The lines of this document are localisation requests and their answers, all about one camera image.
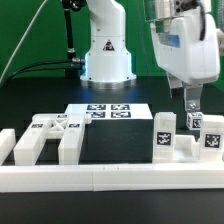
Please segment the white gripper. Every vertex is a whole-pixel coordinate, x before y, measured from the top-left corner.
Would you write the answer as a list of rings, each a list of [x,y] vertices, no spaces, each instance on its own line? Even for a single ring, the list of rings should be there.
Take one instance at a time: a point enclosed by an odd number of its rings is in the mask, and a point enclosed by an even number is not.
[[[150,24],[156,62],[160,68],[173,75],[168,76],[172,98],[183,95],[182,81],[188,85],[204,84],[214,82],[219,77],[216,25],[210,14],[205,15],[205,20],[203,41],[200,40],[200,8],[185,11],[181,17],[172,19],[167,33],[157,33],[155,23]],[[202,90],[202,85],[184,88],[186,112],[200,110]]]

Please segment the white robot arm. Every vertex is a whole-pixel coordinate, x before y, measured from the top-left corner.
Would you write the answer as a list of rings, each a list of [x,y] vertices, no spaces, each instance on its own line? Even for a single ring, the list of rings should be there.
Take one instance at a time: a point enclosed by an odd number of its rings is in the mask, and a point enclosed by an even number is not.
[[[156,62],[167,72],[171,91],[184,90],[187,112],[200,109],[203,85],[216,81],[220,57],[211,0],[143,0]],[[136,81],[125,45],[126,16],[115,0],[87,0],[91,47],[81,82],[99,89],[122,88]]]

